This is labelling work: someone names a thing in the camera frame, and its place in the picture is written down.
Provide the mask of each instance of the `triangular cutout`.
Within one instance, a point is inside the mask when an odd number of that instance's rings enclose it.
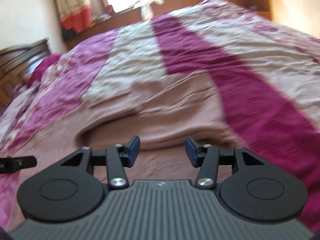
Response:
[[[244,163],[247,166],[264,165],[264,163],[262,163],[261,161],[259,161],[255,157],[251,156],[249,153],[244,152],[244,153],[242,153],[242,156],[243,156]]]
[[[83,153],[78,153],[77,155],[73,156],[72,158],[61,164],[61,166],[79,166],[82,160],[82,156]]]

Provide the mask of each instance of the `headboard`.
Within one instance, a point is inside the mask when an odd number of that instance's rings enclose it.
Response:
[[[0,50],[0,109],[11,103],[13,89],[23,83],[23,76],[32,73],[50,55],[47,41],[43,39],[33,44]]]

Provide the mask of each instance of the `circular cover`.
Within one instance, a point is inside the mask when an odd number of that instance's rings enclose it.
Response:
[[[220,197],[234,212],[259,221],[281,221],[297,216],[307,200],[303,183],[272,166],[240,169],[220,187]]]
[[[102,184],[76,169],[40,174],[26,180],[17,199],[26,218],[44,222],[75,220],[92,212],[104,197]]]

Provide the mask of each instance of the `bed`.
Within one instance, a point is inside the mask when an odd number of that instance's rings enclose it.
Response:
[[[320,229],[320,41],[224,0],[205,0],[93,36],[51,65],[7,108],[1,157],[34,155],[36,168],[1,175],[1,226],[23,221],[18,185],[83,146],[141,138],[130,181],[194,179],[187,135],[244,145],[301,179],[300,220]],[[219,180],[231,174],[219,170]],[[95,176],[106,180],[103,167]]]

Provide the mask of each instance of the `white stripe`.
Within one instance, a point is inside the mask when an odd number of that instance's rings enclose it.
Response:
[[[310,57],[292,46],[251,32],[244,23],[239,24],[241,17],[234,21],[213,21],[208,16],[208,8],[204,12],[201,6],[173,11],[172,14],[207,42],[247,62],[290,100],[297,102],[320,127],[320,67]]]
[[[150,22],[123,27],[105,66],[82,96],[110,97],[135,81],[158,80],[166,75],[162,55]]]

